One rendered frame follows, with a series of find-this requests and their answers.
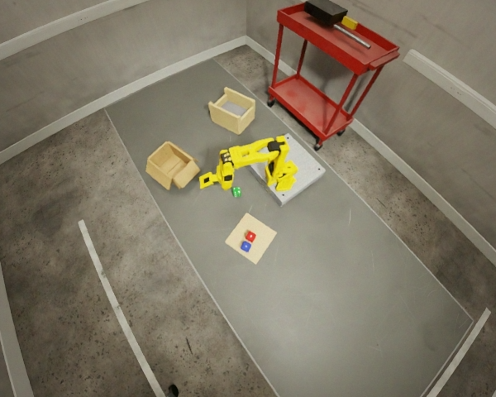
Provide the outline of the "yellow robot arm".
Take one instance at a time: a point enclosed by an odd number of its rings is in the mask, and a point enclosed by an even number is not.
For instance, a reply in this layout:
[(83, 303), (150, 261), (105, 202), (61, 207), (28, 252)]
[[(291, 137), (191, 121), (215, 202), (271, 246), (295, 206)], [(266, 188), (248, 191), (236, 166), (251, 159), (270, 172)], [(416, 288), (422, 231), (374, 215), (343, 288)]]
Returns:
[[(268, 148), (269, 153), (257, 153), (262, 147)], [(293, 177), (297, 168), (289, 160), (285, 162), (289, 152), (289, 145), (284, 136), (256, 141), (247, 146), (235, 146), (229, 148), (229, 151), (220, 152), (220, 162), (218, 169), (221, 172), (222, 181), (233, 181), (232, 166), (235, 168), (244, 165), (250, 165), (256, 162), (267, 161), (265, 167), (265, 180), (268, 186), (278, 183), (276, 191), (290, 190), (296, 179)], [(243, 155), (246, 155), (242, 157)], [(289, 177), (290, 176), (290, 177)], [(282, 180), (282, 181), (281, 181)]]

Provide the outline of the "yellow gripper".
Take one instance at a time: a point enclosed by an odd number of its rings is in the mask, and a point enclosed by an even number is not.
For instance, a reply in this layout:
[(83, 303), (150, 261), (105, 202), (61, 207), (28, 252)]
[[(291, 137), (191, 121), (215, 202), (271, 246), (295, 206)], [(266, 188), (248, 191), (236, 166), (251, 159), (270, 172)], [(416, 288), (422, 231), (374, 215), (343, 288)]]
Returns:
[(206, 188), (209, 185), (213, 184), (213, 181), (218, 181), (222, 185), (222, 188), (224, 188), (224, 190), (228, 190), (232, 185), (232, 181), (223, 183), (221, 172), (218, 170), (218, 166), (217, 166), (217, 174), (216, 175), (212, 175), (212, 173), (209, 172), (209, 173), (207, 173), (207, 174), (205, 174), (199, 178), (200, 178), (201, 189)]

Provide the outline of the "beige flat mat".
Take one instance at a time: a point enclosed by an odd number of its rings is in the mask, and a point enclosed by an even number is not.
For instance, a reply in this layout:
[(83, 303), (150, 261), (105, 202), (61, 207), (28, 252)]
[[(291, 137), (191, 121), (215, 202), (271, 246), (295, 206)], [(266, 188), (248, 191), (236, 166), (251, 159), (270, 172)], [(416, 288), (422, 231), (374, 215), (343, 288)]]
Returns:
[[(253, 243), (246, 240), (246, 236), (249, 231), (256, 234), (256, 238)], [(257, 264), (275, 235), (275, 231), (264, 225), (256, 218), (252, 217), (249, 213), (246, 213), (231, 235), (226, 239), (225, 243), (240, 252), (250, 261)], [(243, 242), (248, 242), (251, 244), (251, 248), (248, 253), (241, 250)]]

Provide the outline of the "blue die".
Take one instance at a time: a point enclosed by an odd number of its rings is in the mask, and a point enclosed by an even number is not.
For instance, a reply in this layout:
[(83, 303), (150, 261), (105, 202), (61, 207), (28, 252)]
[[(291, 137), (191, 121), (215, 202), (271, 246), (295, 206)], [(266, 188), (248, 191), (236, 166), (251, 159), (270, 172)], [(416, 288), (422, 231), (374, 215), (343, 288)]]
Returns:
[(242, 244), (242, 246), (241, 246), (241, 249), (242, 249), (243, 251), (245, 251), (245, 252), (247, 252), (247, 253), (248, 253), (248, 252), (249, 252), (249, 250), (250, 250), (250, 247), (251, 247), (251, 244), (250, 244), (250, 243), (248, 243), (248, 242), (243, 242), (243, 244)]

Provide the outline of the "red die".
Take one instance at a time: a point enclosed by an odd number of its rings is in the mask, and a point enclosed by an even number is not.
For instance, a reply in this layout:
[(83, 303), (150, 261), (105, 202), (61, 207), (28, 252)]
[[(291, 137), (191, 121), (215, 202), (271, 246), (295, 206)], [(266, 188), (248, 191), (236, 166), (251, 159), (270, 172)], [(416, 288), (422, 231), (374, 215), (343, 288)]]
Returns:
[(255, 240), (256, 238), (256, 234), (254, 234), (253, 232), (249, 231), (247, 236), (246, 236), (246, 240), (253, 243), (253, 241)]

